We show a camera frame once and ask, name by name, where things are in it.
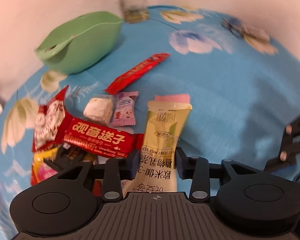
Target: pink candy wrapper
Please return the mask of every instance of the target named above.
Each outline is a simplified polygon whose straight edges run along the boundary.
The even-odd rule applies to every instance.
[[[138,95],[138,91],[122,92],[117,95],[117,106],[112,121],[113,127],[136,124],[134,104]]]
[[[190,103],[190,96],[188,94],[155,96],[154,101],[175,102],[175,103]]]

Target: white candy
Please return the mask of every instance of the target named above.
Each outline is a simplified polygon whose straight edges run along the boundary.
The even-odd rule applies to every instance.
[[[91,98],[83,115],[91,121],[109,126],[113,112],[113,103],[109,98]]]

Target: red snack package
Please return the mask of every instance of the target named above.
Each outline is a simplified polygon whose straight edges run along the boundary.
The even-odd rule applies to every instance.
[[[135,82],[137,79],[142,77],[149,70],[157,66],[159,63],[164,61],[167,57],[170,57],[168,53],[154,54],[145,61],[140,62],[138,65],[128,70],[117,77],[106,89],[105,91],[111,95],[117,94],[119,91],[127,87],[128,85]]]
[[[72,117],[63,141],[103,157],[127,157],[141,146],[143,134],[130,134]]]
[[[39,107],[34,126],[32,152],[49,150],[62,142],[64,132],[72,118],[64,106],[67,89],[68,86],[55,95],[47,105]]]

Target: blue tablecloth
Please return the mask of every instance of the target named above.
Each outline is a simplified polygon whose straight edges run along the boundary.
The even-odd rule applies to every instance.
[[[171,57],[125,89],[140,92],[135,133],[144,132],[147,102],[155,95],[188,93],[193,110],[179,141],[187,155],[211,163],[230,158],[258,169],[277,156],[285,124],[300,114],[300,62],[274,40],[260,48],[235,37],[221,26],[222,17],[152,7],[150,20],[122,26],[115,48],[93,67],[65,77],[44,66],[30,78],[0,116],[0,239],[17,233],[8,206],[30,186],[38,104],[69,84],[66,108],[82,117],[91,97],[154,53]],[[300,156],[296,166],[278,174],[293,179],[299,172]],[[178,181],[178,190],[189,192],[190,183]],[[212,183],[212,194],[217,188]]]

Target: milk tea packet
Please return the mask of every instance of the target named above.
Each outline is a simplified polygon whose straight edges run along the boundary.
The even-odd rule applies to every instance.
[[[177,190],[175,149],[191,104],[149,101],[148,119],[136,177],[123,189],[138,192]]]

